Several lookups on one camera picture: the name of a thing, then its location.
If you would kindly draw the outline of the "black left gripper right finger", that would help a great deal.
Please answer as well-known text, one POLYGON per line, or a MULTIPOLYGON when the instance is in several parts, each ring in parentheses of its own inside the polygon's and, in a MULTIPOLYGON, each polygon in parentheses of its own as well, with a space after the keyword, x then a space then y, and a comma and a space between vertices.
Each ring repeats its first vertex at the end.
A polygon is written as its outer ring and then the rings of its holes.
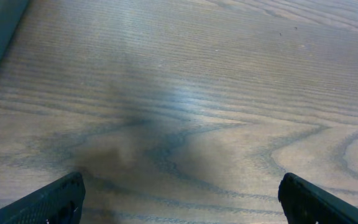
POLYGON ((278 188, 288 224, 358 224, 358 208, 287 172, 278 188))

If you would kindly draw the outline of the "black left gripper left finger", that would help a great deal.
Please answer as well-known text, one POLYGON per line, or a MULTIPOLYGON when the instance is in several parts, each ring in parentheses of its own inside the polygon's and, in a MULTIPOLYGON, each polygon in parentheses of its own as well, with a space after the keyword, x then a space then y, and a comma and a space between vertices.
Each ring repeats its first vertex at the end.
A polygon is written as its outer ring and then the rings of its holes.
POLYGON ((79 224, 85 185, 79 172, 62 178, 0 209, 0 224, 79 224))

